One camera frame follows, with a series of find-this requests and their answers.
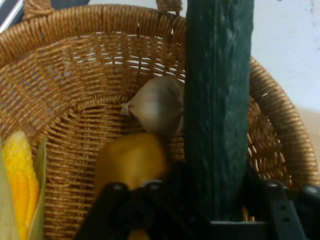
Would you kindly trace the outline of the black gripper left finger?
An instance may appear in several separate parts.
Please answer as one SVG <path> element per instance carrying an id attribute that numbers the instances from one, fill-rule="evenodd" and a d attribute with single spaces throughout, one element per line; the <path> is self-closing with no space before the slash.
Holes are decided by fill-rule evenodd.
<path id="1" fill-rule="evenodd" d="M 210 239 L 210 226 L 187 196 L 188 169 L 175 164 L 164 180 L 151 180 L 135 190 L 122 182 L 105 185 L 75 234 L 76 240 L 127 240 L 144 230 L 153 240 L 168 231 L 170 240 Z"/>

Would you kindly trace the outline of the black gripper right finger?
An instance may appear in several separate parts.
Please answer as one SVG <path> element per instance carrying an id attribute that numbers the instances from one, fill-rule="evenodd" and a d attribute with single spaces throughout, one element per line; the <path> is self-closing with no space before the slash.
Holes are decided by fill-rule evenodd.
<path id="1" fill-rule="evenodd" d="M 290 190 L 275 179 L 262 179 L 247 164 L 242 184 L 248 213 L 267 224 L 270 240 L 318 240 L 320 238 L 320 187 L 307 185 Z"/>

